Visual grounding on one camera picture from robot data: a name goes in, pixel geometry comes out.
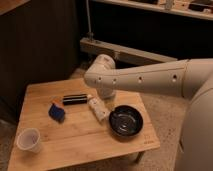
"white paper cup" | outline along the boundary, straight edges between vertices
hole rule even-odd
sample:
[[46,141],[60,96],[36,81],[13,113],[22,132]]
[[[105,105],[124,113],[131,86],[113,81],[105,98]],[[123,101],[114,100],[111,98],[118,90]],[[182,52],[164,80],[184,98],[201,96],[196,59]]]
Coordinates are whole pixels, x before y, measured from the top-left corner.
[[42,149],[39,130],[36,128],[23,130],[19,134],[16,144],[20,150],[39,153]]

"wooden table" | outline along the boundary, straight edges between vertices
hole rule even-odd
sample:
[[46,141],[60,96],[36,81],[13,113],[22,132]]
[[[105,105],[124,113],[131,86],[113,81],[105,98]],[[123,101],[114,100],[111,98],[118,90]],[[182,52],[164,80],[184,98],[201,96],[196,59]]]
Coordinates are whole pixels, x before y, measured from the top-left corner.
[[130,141],[118,141],[107,122],[100,125],[87,104],[65,106],[66,119],[59,124],[48,115],[52,100],[64,95],[88,93],[98,97],[96,90],[82,79],[30,85],[21,111],[17,135],[25,128],[35,127],[41,133],[43,149],[39,154],[20,151],[15,142],[8,170],[50,170],[122,156],[160,146],[155,130],[138,93],[117,91],[115,106],[128,104],[138,109],[144,119],[142,131]]

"shelf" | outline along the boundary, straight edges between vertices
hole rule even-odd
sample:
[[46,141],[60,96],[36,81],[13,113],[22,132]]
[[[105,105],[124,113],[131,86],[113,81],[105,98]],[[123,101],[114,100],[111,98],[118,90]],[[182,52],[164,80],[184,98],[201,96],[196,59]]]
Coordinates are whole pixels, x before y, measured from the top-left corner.
[[0,15],[19,7],[30,0],[0,0]]

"table leg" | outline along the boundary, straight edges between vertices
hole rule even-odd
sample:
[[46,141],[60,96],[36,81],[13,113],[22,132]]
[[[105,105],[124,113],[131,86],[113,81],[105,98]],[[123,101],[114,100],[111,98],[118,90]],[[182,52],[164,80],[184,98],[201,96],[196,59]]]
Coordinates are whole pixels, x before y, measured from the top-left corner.
[[141,161],[141,158],[143,157],[144,153],[144,151],[139,152],[134,162],[138,164]]

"wall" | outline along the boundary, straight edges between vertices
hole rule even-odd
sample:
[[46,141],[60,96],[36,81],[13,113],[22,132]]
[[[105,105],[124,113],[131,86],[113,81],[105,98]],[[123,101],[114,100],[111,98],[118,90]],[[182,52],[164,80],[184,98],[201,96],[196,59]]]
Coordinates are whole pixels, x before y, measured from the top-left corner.
[[75,1],[35,0],[1,15],[0,117],[18,120],[28,84],[68,78],[78,46]]

